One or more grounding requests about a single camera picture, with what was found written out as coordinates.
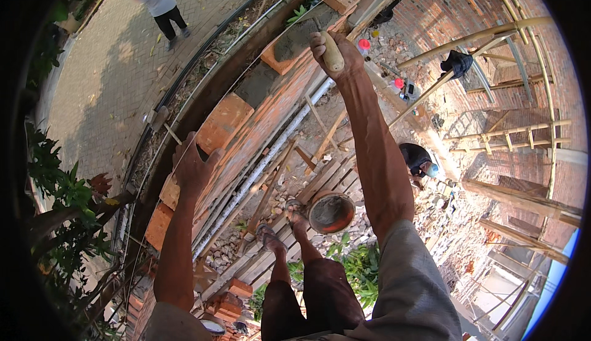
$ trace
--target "interlocking paver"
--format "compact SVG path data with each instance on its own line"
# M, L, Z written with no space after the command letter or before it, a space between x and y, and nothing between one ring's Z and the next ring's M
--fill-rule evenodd
M165 39L156 44L160 31L144 6L105 0L70 51L50 105L48 135L60 140L63 167L79 160L80 177L108 172L117 191L125 175L125 155L129 150L129 159L133 153L144 113L162 96L159 89L244 1L177 0L191 36L180 36L174 50L165 52Z

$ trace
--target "unfinished wall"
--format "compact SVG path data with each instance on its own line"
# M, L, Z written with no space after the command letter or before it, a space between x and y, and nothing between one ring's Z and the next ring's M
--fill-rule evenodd
M549 15L542 0L520 1L528 17ZM501 20L503 23L511 21L501 0L402 0L394 8L393 18L393 21L400 25L401 32L416 43L419 52L495 26L496 20ZM572 125L562 127L561 136L572 139L570 144L564 144L562 147L587 152L583 101L565 42L558 32L558 28L553 25L536 26L534 30L537 35L542 37L548 48L551 64L556 74L555 84L550 85L554 107L560 110L560 119L573 120ZM473 42L472 46L476 47L482 44L482 41L484 40ZM533 45L530 43L525 46L519 35L514 35L513 41L524 60L532 62L525 66L528 74L539 73L541 70L537 64ZM489 52L511 56L507 47ZM447 53L433 56L432 60L437 60L437 64L439 64L439 61L444 60L445 57L447 57ZM497 70L494 82L491 81L491 84L511 79L520 79L516 66L507 66ZM532 85L531 89L534 97L532 102L528 101L523 87L493 91L495 103L489 102L485 93L466 94L460 81L453 81L446 85L445 93L446 99L453 102L453 108L460 113L475 110L517 109L506 118L503 124L499 125L498 129L503 129L549 120L543 84ZM503 112L498 112L496 119L502 114ZM491 126L495 120L491 119L487 125ZM524 135L513 135L512 139L519 141L525 137ZM547 139L549 134L548 130L539 130L534 135L535 138ZM550 159L543 149L523 148L513 153L495 151L492 155L484 154L480 157L485 158L485 163L498 175L547 186L550 177ZM583 207L586 174L586 168L567 162L558 162L553 198L566 204ZM559 230L560 232L556 232L556 235L568 234L566 231L563 232L562 228L549 225L549 234L551 234L551 230Z

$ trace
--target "hand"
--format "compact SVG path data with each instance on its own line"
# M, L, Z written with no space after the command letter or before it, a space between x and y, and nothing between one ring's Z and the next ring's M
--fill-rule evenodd
M206 162L201 160L195 144L196 132L189 132L182 145L177 145L173 155L174 175L181 191L200 193L211 177L213 169L224 155L224 150L213 150Z
M326 39L320 35L320 32L310 33L310 48L314 59L320 64L321 68L332 79L347 78L358 74L360 70L364 69L364 58L359 53L359 50L347 38L340 33L329 32L329 35L335 40L337 47L344 59L344 68L342 71L329 71L324 64L322 54L326 51L324 43Z

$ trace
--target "wooden trowel handle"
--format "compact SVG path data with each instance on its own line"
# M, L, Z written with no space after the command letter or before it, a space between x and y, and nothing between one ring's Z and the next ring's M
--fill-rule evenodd
M324 45L326 51L322 55L324 64L330 71L342 71L344 68L344 59L339 48L336 46L334 39L326 31L321 31L320 34L326 39Z

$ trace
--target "red bottle cap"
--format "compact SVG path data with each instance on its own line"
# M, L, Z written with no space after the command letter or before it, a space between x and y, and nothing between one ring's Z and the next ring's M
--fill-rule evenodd
M369 41L367 41L365 38L362 38L361 40L359 40L359 47L361 48L361 50L369 50L369 48L371 47L371 45L369 44Z

